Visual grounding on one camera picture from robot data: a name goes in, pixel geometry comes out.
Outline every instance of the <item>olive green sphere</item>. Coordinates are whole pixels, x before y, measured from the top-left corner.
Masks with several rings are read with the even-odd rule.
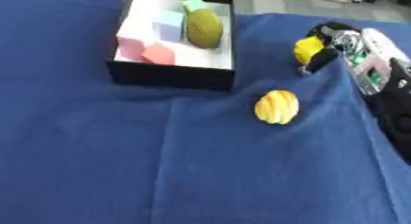
[[[188,14],[186,31],[188,40],[195,46],[212,49],[219,46],[224,27],[218,15],[205,8]]]

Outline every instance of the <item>blue cloth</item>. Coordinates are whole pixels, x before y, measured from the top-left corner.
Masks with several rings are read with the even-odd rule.
[[[324,17],[238,16],[232,93],[111,84],[114,0],[0,0],[0,223],[410,223],[411,172],[342,60],[303,78]],[[411,52],[410,25],[378,28]],[[253,114],[296,93],[288,126]]]

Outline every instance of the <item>pink block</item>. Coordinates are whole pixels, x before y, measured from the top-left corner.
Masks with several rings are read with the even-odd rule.
[[[128,59],[140,60],[141,53],[144,51],[144,43],[139,39],[130,39],[124,37],[117,37],[118,48],[121,54]]]
[[[155,64],[162,65],[174,65],[175,55],[174,51],[161,45],[160,43],[155,43],[141,54],[143,62],[151,62]]]

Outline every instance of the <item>gray floor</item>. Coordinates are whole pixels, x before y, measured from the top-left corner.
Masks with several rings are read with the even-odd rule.
[[[411,22],[411,7],[395,0],[378,0],[375,4],[342,4],[326,0],[235,0],[241,14],[293,13],[328,17]]]

